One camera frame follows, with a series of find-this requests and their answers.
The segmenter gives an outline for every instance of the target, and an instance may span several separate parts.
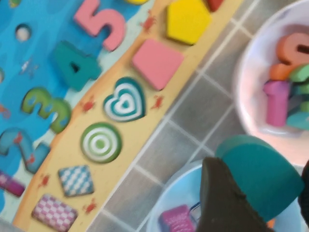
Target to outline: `number 5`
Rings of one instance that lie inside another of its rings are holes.
[[[97,36],[104,26],[109,26],[111,33],[103,42],[103,47],[113,51],[125,37],[126,21],[113,9],[102,10],[94,16],[99,5],[99,0],[85,0],[76,12],[74,20],[92,36]]]

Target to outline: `checkered square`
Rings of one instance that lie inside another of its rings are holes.
[[[94,192],[91,173],[87,165],[60,169],[58,174],[67,197]]]
[[[78,213],[49,194],[43,195],[34,210],[32,217],[58,232],[67,232],[76,220]]]

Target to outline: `teal striped heart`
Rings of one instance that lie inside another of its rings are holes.
[[[131,77],[119,79],[114,94],[105,99],[103,108],[106,115],[117,122],[130,122],[144,117],[146,102],[139,83]]]

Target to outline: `pink checkered rectangle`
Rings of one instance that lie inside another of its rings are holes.
[[[58,232],[68,232],[78,216],[77,210],[49,194],[39,200],[32,217]]]

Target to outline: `white bowl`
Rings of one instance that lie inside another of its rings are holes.
[[[199,202],[202,161],[190,163],[180,169],[166,183],[147,224],[147,232],[161,232],[160,215],[172,208],[186,204],[192,207]],[[276,217],[275,232],[304,232],[304,222],[297,200]]]
[[[271,144],[292,164],[309,159],[309,132],[265,123],[267,97],[263,85],[272,64],[279,63],[276,44],[294,32],[309,33],[309,0],[295,2],[273,15],[257,32],[240,58],[234,73],[234,99],[240,122],[248,134]]]

